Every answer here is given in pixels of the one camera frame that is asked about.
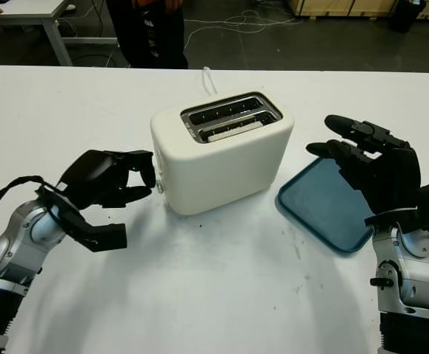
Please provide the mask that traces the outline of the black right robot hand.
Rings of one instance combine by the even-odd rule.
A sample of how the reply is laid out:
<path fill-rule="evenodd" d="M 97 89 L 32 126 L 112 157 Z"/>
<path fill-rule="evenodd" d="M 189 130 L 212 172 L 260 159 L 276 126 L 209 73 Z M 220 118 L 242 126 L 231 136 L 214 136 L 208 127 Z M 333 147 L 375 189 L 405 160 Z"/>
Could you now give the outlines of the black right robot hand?
<path fill-rule="evenodd" d="M 374 214 L 416 206 L 421 174 L 416 151 L 408 142 L 368 121 L 330 114 L 324 123 L 342 140 L 310 143 L 307 151 L 334 160 Z"/>

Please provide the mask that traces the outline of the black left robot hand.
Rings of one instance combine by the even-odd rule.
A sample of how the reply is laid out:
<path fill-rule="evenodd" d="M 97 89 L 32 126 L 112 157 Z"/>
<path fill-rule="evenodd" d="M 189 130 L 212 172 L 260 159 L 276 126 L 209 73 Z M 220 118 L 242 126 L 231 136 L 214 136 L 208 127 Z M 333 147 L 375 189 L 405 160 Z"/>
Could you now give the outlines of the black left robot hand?
<path fill-rule="evenodd" d="M 76 208 L 123 208 L 149 196 L 156 186 L 153 153 L 88 150 L 60 177 L 56 187 Z"/>

